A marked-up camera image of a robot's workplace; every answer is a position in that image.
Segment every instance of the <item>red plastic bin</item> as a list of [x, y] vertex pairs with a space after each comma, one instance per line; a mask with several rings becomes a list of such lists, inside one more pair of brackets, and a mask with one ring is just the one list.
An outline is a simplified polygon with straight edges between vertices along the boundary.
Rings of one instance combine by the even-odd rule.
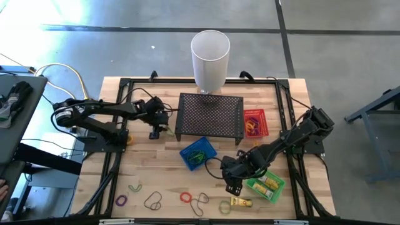
[[[258, 124], [256, 125], [257, 132], [251, 134], [250, 132], [246, 131], [246, 123], [248, 121], [252, 121], [250, 123], [256, 124], [254, 120], [258, 122]], [[265, 119], [265, 113], [263, 109], [244, 110], [244, 132], [246, 133], [247, 138], [261, 138], [264, 136], [268, 136], [267, 121]]]

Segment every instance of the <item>red rubber band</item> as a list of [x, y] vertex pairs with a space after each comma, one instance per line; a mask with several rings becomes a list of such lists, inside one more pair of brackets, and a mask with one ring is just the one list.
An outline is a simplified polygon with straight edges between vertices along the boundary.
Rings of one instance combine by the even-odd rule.
[[[184, 195], [189, 196], [189, 200], [183, 199], [183, 196], [184, 196]], [[185, 192], [182, 192], [179, 198], [180, 198], [181, 201], [184, 202], [184, 203], [190, 203], [190, 201], [192, 201], [192, 195], [191, 195], [189, 192], [186, 192], [186, 191], [185, 191]]]

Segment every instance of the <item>purple rubber band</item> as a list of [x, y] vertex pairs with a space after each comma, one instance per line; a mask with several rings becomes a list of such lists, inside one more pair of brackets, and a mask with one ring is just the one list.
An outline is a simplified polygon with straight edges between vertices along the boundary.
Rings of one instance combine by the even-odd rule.
[[[123, 198], [124, 199], [124, 201], [122, 202], [122, 203], [119, 203], [119, 200], [121, 199], [121, 198]], [[120, 196], [118, 196], [117, 197], [117, 199], [115, 200], [115, 204], [117, 204], [117, 206], [124, 206], [125, 205], [125, 203], [128, 201], [128, 197], [126, 197], [126, 195], [120, 195]]]

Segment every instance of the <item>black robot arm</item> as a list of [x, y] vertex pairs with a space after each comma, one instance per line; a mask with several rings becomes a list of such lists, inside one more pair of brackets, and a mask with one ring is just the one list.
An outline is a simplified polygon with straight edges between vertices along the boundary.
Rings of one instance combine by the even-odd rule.
[[333, 121], [322, 109], [314, 106], [306, 111], [300, 119], [302, 122], [291, 130], [281, 132], [281, 137], [270, 144], [262, 144], [248, 152], [239, 150], [237, 159], [224, 156], [221, 161], [222, 177], [226, 182], [226, 191], [239, 196], [242, 189], [242, 180], [260, 178], [278, 153], [293, 146], [303, 146], [312, 135], [325, 138], [333, 130]]
[[150, 139], [158, 139], [159, 133], [165, 130], [160, 125], [168, 125], [168, 113], [161, 99], [152, 97], [148, 102], [138, 100], [125, 103], [111, 103], [95, 100], [67, 99], [53, 105], [58, 126], [70, 128], [78, 126], [101, 134], [108, 144], [126, 143], [126, 135], [116, 128], [115, 122], [100, 122], [91, 118], [93, 114], [120, 116], [127, 120], [140, 119], [153, 127]]

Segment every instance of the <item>red basket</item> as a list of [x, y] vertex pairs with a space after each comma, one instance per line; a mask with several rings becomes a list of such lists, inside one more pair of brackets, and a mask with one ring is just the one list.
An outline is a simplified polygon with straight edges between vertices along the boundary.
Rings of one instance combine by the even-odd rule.
[[[246, 127], [247, 124], [254, 127], [249, 132]], [[247, 138], [260, 138], [268, 136], [267, 121], [265, 119], [265, 113], [263, 109], [248, 109], [244, 110], [244, 132]]]

